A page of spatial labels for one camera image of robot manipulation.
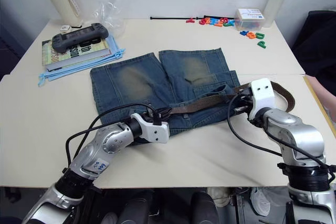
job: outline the denim shorts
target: denim shorts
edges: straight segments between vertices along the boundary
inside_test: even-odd
[[[222,50],[159,52],[130,60],[93,68],[90,72],[93,96],[98,113],[141,102],[155,109],[184,106],[212,94],[233,94],[239,86],[235,71],[230,71]],[[170,134],[220,122],[227,118],[228,103],[168,119]],[[142,113],[146,108],[135,106],[111,112],[101,118],[109,123]]]

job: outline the plastic box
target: plastic box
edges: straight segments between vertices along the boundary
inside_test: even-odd
[[[265,18],[259,9],[240,8],[236,12],[235,25],[238,31],[260,30],[265,22]]]

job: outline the blue cloth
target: blue cloth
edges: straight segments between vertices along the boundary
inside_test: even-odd
[[[235,71],[229,71],[221,49],[206,51],[160,51],[161,63],[153,53],[93,68],[90,72],[97,110],[141,102],[156,109],[190,104],[211,94],[233,94],[239,85]],[[170,134],[220,122],[227,118],[228,103],[169,118]],[[109,113],[108,123],[142,113],[141,106]]]
[[[88,68],[93,68],[101,64],[120,59],[125,49],[119,49],[116,41],[114,40],[112,36],[109,36],[106,39],[106,41],[111,51],[110,55],[102,57],[102,58],[98,58],[95,60],[85,61],[84,63],[74,64],[67,68],[61,68],[61,69],[50,71],[50,72],[46,71],[45,73],[42,73],[39,75],[38,86],[39,87],[42,86],[45,83],[46,79],[48,79],[49,81],[53,81],[53,80],[56,80],[63,76],[67,76],[75,72],[79,72],[79,71],[82,71]]]

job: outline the table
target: table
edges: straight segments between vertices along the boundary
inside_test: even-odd
[[[37,86],[43,72],[41,41],[56,34],[60,22],[50,21],[11,75],[0,82],[0,185],[49,187],[67,166],[66,139],[88,127],[97,111],[89,71],[84,70]],[[305,84],[302,68],[275,24],[265,33],[266,49],[233,27],[186,24],[181,20],[127,20],[116,38],[126,48],[121,60],[159,50],[221,47],[241,83],[267,77],[281,83],[296,98],[293,114],[314,125],[326,143],[329,164],[336,163],[335,138]],[[277,104],[284,109],[282,99]],[[233,125],[247,140],[279,151],[277,144],[253,127],[246,115]],[[70,145],[72,155],[80,138]],[[226,122],[208,125],[170,138],[167,144],[124,149],[95,182],[101,188],[283,186],[287,177],[276,164],[281,158],[255,150],[236,139]]]

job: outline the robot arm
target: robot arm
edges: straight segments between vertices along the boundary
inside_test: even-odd
[[[275,109],[275,97],[268,79],[250,84],[253,107],[249,121],[262,127],[281,149],[284,163],[278,164],[288,176],[287,223],[336,223],[336,201],[328,179],[324,141],[321,133],[294,115]],[[307,157],[289,146],[312,155]]]
[[[111,164],[114,156],[138,136],[149,142],[166,143],[169,126],[166,122],[161,125],[148,123],[135,113],[125,123],[98,129],[91,143],[80,151],[64,175],[46,191],[22,223],[72,223],[73,212],[93,181]]]

